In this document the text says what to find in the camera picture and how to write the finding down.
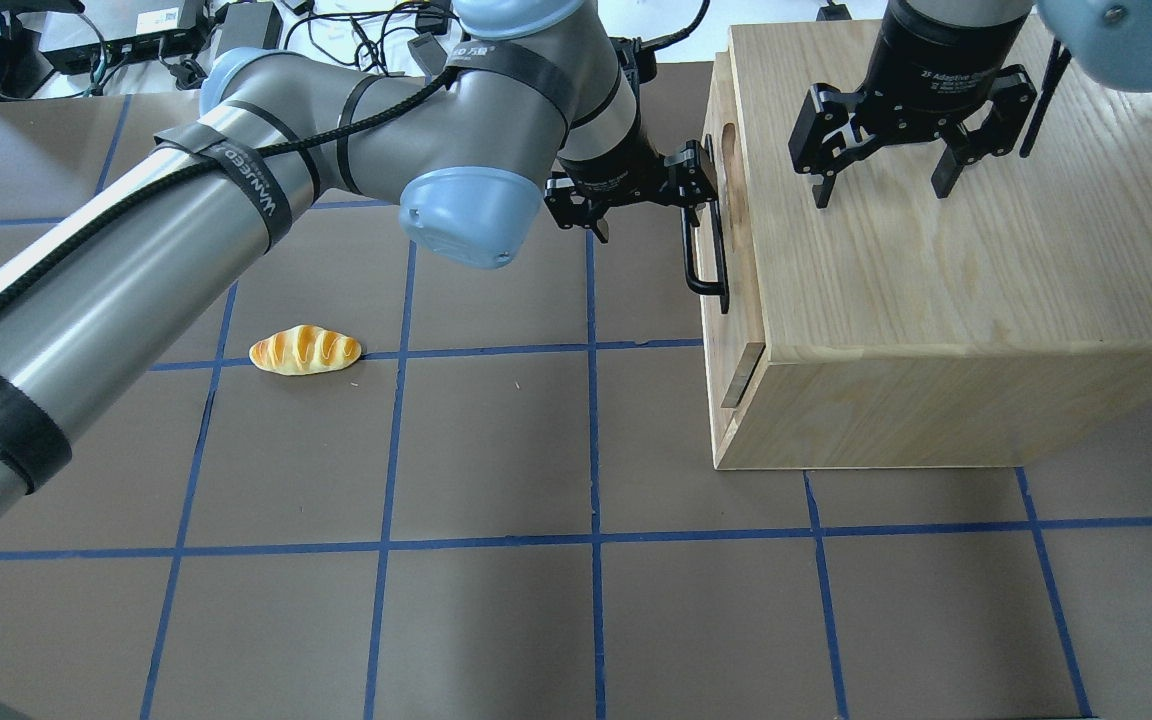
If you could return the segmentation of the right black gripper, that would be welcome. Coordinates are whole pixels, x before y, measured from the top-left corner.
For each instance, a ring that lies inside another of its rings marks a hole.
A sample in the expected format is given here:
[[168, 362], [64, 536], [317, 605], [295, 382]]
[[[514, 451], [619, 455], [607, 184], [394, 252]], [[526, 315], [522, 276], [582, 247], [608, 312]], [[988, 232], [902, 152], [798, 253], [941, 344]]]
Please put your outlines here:
[[1032, 1], [890, 1], [867, 73], [851, 92], [814, 83], [791, 129], [794, 169], [828, 209], [838, 173], [879, 149], [943, 141], [931, 177], [947, 199], [983, 156], [1011, 152], [1037, 91], [1007, 65]]

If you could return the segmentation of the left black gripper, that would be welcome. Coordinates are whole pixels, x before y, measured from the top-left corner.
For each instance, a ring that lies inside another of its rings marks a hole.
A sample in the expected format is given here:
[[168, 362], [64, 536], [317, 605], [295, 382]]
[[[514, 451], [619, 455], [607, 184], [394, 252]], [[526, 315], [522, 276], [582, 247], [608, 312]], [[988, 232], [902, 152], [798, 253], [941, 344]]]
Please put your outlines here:
[[550, 173], [545, 183], [544, 206], [559, 228], [589, 229], [599, 243], [609, 243], [605, 215], [611, 209], [641, 202], [681, 209], [675, 167], [684, 145], [668, 156], [634, 146], [591, 161], [561, 161], [563, 169]]

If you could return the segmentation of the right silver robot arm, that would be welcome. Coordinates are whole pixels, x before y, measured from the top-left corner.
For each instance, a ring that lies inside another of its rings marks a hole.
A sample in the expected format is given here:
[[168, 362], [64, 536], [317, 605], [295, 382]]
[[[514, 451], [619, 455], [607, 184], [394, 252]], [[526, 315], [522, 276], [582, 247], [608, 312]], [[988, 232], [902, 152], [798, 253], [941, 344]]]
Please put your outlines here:
[[943, 142], [946, 199], [987, 156], [1029, 156], [1064, 71], [1152, 92], [1152, 1], [890, 1], [861, 85], [817, 83], [788, 154], [826, 209], [838, 173], [884, 147]]

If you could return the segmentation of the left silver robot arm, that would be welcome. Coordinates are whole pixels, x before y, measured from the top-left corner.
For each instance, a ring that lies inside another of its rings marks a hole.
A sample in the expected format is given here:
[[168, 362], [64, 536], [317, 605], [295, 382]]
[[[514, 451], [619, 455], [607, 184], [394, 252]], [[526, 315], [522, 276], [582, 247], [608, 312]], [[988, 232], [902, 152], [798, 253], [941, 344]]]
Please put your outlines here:
[[456, 1], [430, 81], [230, 50], [200, 118], [0, 266], [0, 516], [220, 293], [328, 190], [393, 202], [419, 247], [499, 270], [540, 209], [605, 233], [611, 209], [694, 209], [698, 143], [664, 156], [641, 118], [652, 55], [594, 1]]

